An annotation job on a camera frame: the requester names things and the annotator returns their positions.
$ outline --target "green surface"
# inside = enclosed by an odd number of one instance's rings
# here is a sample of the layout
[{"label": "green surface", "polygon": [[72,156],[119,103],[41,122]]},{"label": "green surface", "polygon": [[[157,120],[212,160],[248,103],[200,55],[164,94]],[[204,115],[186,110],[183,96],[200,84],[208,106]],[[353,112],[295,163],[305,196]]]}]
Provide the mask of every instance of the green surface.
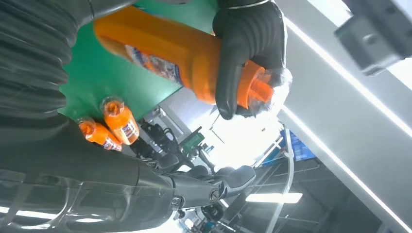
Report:
[{"label": "green surface", "polygon": [[[139,6],[209,33],[217,9],[215,2],[192,0],[185,5],[170,5],[143,0]],[[121,97],[134,117],[141,118],[181,87],[107,52],[94,36],[91,24],[79,31],[72,62],[65,70],[70,79],[61,91],[66,95],[67,105],[60,112],[72,119],[101,119],[99,104],[112,95]]]}]

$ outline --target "machinery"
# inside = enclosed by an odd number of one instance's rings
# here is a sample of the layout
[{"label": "machinery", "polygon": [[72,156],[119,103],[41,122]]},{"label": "machinery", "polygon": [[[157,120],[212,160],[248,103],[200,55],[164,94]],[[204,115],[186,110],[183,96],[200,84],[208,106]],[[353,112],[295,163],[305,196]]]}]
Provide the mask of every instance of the machinery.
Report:
[{"label": "machinery", "polygon": [[[63,65],[71,60],[79,28],[135,1],[0,0],[0,231],[153,228],[174,210],[211,205],[254,180],[248,166],[202,177],[155,169],[87,142],[77,124],[57,112],[66,104],[59,85],[68,81]],[[251,24],[240,24],[245,20]],[[237,106],[233,82],[249,58],[278,69],[279,77],[288,72],[282,13],[269,1],[257,8],[223,7],[214,24],[223,38],[219,111],[226,119],[251,116]]]},{"label": "machinery", "polygon": [[343,1],[353,17],[335,34],[365,75],[377,74],[412,56],[412,9],[408,1]]}]

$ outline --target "black glove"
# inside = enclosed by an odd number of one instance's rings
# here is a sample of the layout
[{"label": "black glove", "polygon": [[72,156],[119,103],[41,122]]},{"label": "black glove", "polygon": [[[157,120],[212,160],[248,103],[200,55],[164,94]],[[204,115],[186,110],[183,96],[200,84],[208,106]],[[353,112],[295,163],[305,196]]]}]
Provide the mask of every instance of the black glove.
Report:
[{"label": "black glove", "polygon": [[265,69],[286,65],[287,33],[283,14],[269,0],[219,0],[213,30],[223,39],[216,87],[216,104],[224,119],[256,113],[237,105],[242,66],[249,59]]}]

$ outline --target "ceiling light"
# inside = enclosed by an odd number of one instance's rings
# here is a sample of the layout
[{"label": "ceiling light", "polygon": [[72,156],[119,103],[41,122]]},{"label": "ceiling light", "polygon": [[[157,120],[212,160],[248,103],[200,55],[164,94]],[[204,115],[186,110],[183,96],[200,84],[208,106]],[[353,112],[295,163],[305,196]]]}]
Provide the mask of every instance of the ceiling light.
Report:
[{"label": "ceiling light", "polygon": [[226,208],[229,207],[229,205],[227,204],[227,202],[226,202],[225,200],[220,199],[220,202],[222,203],[222,205],[223,205],[224,207],[226,207]]},{"label": "ceiling light", "polygon": [[247,196],[249,202],[271,202],[271,203],[297,203],[302,197],[301,193],[264,193],[251,194]]}]

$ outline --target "orange detergent bottle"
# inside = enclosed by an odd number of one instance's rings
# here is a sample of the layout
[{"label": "orange detergent bottle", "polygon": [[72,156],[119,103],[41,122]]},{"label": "orange detergent bottle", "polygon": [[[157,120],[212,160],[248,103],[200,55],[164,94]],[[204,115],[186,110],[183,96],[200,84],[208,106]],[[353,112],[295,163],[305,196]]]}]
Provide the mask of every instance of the orange detergent bottle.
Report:
[{"label": "orange detergent bottle", "polygon": [[121,151],[121,143],[102,124],[96,123],[90,118],[81,118],[77,123],[83,135],[89,142],[102,145],[107,150]]},{"label": "orange detergent bottle", "polygon": [[[94,32],[110,52],[191,89],[215,104],[221,39],[179,22],[128,7],[94,22]],[[248,61],[238,87],[238,105],[269,103],[274,93],[265,69]]]},{"label": "orange detergent bottle", "polygon": [[139,128],[132,111],[124,106],[121,99],[107,97],[102,101],[101,109],[104,121],[120,142],[130,145],[139,138]]}]

